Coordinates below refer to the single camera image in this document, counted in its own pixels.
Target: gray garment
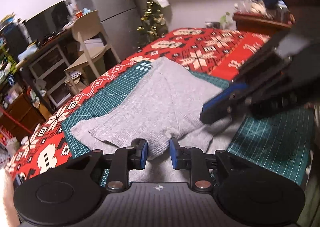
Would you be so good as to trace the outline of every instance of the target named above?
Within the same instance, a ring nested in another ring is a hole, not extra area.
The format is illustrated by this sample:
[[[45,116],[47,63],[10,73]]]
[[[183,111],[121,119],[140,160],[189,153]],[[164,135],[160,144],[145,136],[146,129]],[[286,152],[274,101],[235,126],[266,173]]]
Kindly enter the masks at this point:
[[[148,141],[148,160],[155,160],[147,162],[143,171],[130,171],[130,180],[180,181],[169,172],[172,169],[169,153],[163,154],[169,139],[184,137],[182,146],[195,146],[206,152],[213,136],[223,131],[231,118],[203,125],[199,120],[202,105],[221,89],[194,77],[165,57],[154,61],[152,66],[118,107],[104,116],[80,121],[70,132],[90,149],[102,149],[105,154],[114,153],[117,147],[130,146],[135,138],[144,138]],[[223,142],[221,148],[225,149],[231,139]]]

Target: chair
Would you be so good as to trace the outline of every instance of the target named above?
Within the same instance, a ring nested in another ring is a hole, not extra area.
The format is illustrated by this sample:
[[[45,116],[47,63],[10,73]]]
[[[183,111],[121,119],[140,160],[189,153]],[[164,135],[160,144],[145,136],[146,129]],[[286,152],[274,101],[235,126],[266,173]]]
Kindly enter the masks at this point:
[[[106,40],[107,45],[87,49],[84,42],[91,39],[92,37],[99,34],[100,32],[102,33],[104,39]],[[100,74],[97,68],[95,67],[94,62],[102,58],[103,54],[108,49],[112,50],[112,53],[115,56],[118,63],[120,62],[120,59],[110,44],[107,33],[100,22],[98,11],[92,11],[78,18],[72,26],[72,36],[76,41],[80,43],[84,53],[73,64],[71,64],[67,69],[65,69],[64,72],[67,78],[70,80],[75,91],[79,93],[79,90],[76,84],[74,83],[74,81],[72,80],[69,72],[75,71],[79,68],[83,68],[89,65],[94,75],[98,78]]]

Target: white crosshair logo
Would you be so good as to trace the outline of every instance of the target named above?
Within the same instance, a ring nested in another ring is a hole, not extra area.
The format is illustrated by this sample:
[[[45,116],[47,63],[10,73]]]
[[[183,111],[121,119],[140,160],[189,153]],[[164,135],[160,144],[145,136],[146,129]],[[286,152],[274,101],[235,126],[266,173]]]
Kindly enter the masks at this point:
[[[162,185],[157,185],[155,188],[156,188],[158,191],[160,191],[160,190],[162,190],[164,187],[163,187]]]

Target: circular black cover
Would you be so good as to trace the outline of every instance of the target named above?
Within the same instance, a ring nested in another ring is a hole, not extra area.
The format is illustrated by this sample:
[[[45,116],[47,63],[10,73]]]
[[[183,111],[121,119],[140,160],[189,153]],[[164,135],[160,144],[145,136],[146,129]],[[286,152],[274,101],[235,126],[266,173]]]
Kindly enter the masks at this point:
[[[101,190],[81,170],[52,170],[17,188],[14,206],[31,224],[67,225],[87,217],[100,202]]]
[[[229,176],[219,187],[217,198],[232,218],[255,226],[295,223],[305,204],[304,192],[297,184],[253,168]]]

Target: chair seat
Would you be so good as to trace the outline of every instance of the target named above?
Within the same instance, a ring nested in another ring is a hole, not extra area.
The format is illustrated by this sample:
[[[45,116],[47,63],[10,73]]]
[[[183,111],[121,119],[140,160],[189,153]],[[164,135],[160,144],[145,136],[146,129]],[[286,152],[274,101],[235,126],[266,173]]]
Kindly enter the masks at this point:
[[[95,62],[95,59],[99,59],[105,51],[110,49],[110,46],[105,45],[105,46],[100,46],[100,47],[92,47],[88,49],[89,55],[92,59],[93,62]],[[73,64],[71,64],[67,69],[65,69],[65,72],[71,71],[73,69],[85,67],[88,65],[88,60],[85,57],[85,54],[83,53]]]

